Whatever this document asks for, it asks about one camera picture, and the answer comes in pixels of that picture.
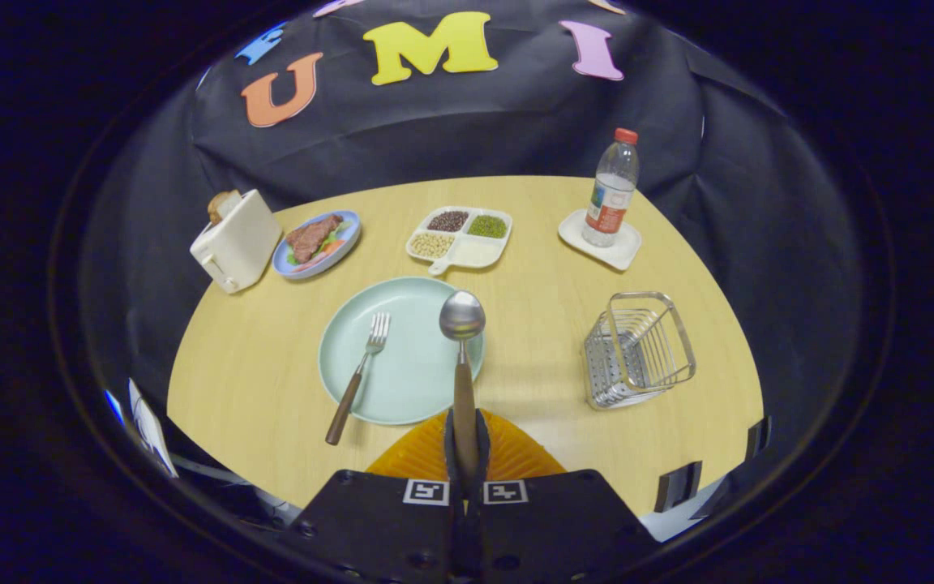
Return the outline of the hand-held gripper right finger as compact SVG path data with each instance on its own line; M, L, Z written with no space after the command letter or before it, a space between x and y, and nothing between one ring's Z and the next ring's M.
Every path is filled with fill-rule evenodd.
M602 583L659 542L594 469L564 469L502 415L478 412L481 469L467 508L467 570L481 583Z

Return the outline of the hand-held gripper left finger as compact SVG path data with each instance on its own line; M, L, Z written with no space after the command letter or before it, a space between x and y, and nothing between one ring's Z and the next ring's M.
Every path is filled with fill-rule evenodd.
M463 503L446 465L447 417L405 433L366 472L335 472L282 546L337 582L448 583Z

